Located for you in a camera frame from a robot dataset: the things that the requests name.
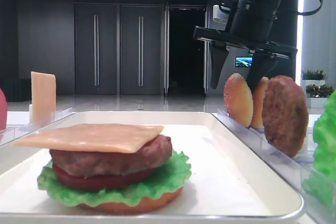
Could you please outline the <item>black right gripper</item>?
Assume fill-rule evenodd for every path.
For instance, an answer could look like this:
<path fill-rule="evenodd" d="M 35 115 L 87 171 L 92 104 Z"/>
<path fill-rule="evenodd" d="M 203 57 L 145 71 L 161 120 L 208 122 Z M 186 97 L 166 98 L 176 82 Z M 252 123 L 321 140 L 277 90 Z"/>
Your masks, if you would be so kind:
<path fill-rule="evenodd" d="M 252 41 L 231 35 L 218 29 L 195 26 L 193 38 L 210 42 L 211 88 L 216 89 L 222 68 L 228 56 L 227 46 L 247 50 L 253 54 L 251 68 L 246 81 L 250 89 L 256 89 L 278 63 L 277 57 L 291 59 L 297 54 L 296 47 L 278 44 L 273 41 Z"/>

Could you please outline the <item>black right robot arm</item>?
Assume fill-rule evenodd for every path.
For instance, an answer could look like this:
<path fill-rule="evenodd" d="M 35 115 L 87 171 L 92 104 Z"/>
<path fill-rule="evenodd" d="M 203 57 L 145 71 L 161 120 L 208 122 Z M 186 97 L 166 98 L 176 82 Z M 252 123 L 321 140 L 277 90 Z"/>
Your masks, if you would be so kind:
<path fill-rule="evenodd" d="M 280 2 L 281 0 L 237 0 L 231 7 L 219 6 L 221 12 L 228 13 L 224 30 L 195 27 L 194 39 L 209 42 L 211 88 L 216 89 L 218 86 L 229 54 L 227 46 L 246 49 L 251 54 L 252 63 L 246 79 L 251 90 L 255 90 L 261 78 L 276 67 L 280 57 L 290 59 L 296 54 L 295 47 L 268 40 Z"/>

